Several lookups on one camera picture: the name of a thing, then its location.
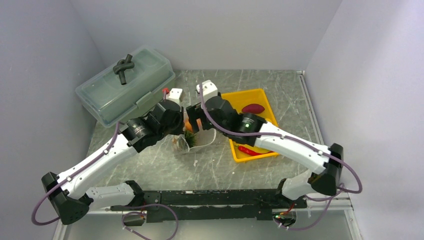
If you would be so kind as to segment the purple toy sweet potato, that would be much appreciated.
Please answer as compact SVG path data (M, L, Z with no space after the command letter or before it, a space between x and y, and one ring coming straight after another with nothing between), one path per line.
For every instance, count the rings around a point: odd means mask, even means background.
M243 113L250 113L250 114L261 114L265 111L265 107L258 104L258 103L251 103L246 105L241 110Z

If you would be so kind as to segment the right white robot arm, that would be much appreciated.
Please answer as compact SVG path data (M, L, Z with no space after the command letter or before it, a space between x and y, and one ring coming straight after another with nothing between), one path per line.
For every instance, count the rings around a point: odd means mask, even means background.
M309 193L335 196L340 191L344 148L306 141L275 126L252 111L238 113L228 100L214 96L205 103L186 109L194 132L201 124L204 130L217 130L233 142L278 153L308 169L292 178L280 181L276 203L289 207L296 199Z

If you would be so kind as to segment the clear zip top bag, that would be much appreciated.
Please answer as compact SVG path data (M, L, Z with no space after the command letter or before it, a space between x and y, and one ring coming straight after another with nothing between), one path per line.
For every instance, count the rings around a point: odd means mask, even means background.
M191 154L211 146L217 137L215 129L200 130L193 133L185 130L183 134L173 136L172 146L176 154Z

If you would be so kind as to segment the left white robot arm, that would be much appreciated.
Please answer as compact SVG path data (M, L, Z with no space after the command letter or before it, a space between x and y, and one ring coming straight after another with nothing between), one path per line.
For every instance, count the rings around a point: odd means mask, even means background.
M167 135L182 134L183 111L180 101L162 99L146 115L117 124L112 138L82 162L59 174L45 174L41 181L59 220L70 225L88 212L105 207L139 209L145 203L145 193L134 180L115 186L95 184L121 161L154 146Z

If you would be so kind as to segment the toy pineapple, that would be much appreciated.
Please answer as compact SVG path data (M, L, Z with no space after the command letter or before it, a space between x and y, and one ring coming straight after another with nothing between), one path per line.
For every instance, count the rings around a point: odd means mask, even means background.
M197 136L195 133L185 130L183 136L189 148L193 148L197 144Z

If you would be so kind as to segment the toy peach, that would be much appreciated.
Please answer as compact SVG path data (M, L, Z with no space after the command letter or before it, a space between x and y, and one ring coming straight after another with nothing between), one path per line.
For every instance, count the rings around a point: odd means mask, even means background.
M200 129L201 127L202 127L202 122L201 122L201 120L200 119L197 119L196 120L196 122L197 122L197 126L198 126L198 128ZM191 132L191 133L194 133L195 131L193 130L193 127L192 127L192 125L190 124L190 122L189 122L189 120L188 119L185 119L184 120L184 126L185 126L185 130L186 131L189 131L189 132Z

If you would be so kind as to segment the black knotted foam tube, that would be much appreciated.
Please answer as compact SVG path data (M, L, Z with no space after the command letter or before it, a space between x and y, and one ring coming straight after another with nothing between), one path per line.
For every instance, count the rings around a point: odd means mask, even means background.
M127 54L125 59L119 60L112 68L113 73L118 76L121 85L127 84L125 71L135 67L135 63L132 62L132 58L133 56L131 54Z

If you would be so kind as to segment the clear lidded storage box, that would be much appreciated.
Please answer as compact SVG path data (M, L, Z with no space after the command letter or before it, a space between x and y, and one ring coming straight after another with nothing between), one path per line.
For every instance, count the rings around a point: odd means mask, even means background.
M158 51L141 46L129 54L135 67L124 72L126 85L114 74L115 63L75 90L86 110L106 128L144 115L163 99L162 89L175 86L171 62Z

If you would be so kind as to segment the yellow plastic tray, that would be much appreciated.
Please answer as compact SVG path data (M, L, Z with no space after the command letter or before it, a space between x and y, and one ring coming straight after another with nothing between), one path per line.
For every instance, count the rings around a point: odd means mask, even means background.
M258 114L260 117L266 119L268 122L272 123L275 126L278 126L278 122L274 116L273 110L271 108L271 105L268 101L268 98L265 94L265 91L261 88L251 89L251 90L243 90L243 91L236 91L236 92L229 92L229 93L223 93L221 97L227 101L230 102L231 106L236 109L238 113L242 112L242 108L249 105L249 104L260 104L265 108L265 111L261 114ZM279 156L276 152L271 152L268 154L258 155L258 156L249 156L247 154L244 154L243 152L240 152L237 149L237 146L242 145L244 147L247 147L249 149L254 150L255 152L259 153L267 153L270 150L266 150L264 148L260 147L253 147L246 144L239 144L236 143L233 140L229 140L229 145L231 149L231 153L233 156L233 159L236 163L245 163L249 161L259 160L263 158L268 157L277 157Z

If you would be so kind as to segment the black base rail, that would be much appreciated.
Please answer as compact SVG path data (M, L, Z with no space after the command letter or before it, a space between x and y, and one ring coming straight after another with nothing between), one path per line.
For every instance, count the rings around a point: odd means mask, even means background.
M256 219L270 221L279 212L307 208L303 197L285 199L275 189L149 190L138 210L147 223L188 220Z

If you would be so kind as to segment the red toy chili pepper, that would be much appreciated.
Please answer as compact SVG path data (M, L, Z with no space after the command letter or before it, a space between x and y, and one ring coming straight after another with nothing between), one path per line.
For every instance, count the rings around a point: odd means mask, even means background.
M238 145L238 146L237 146L237 149L238 149L240 152L242 152L242 153L244 153L244 154L246 154L246 155L249 155L249 156L259 156L259 155L264 155L264 154L272 153L272 151L268 151L268 152L265 152L265 153L256 152L256 151L254 151L254 150L252 150L252 149L250 149L250 148L248 148L248 147L245 147L245 146L243 146L243 145Z

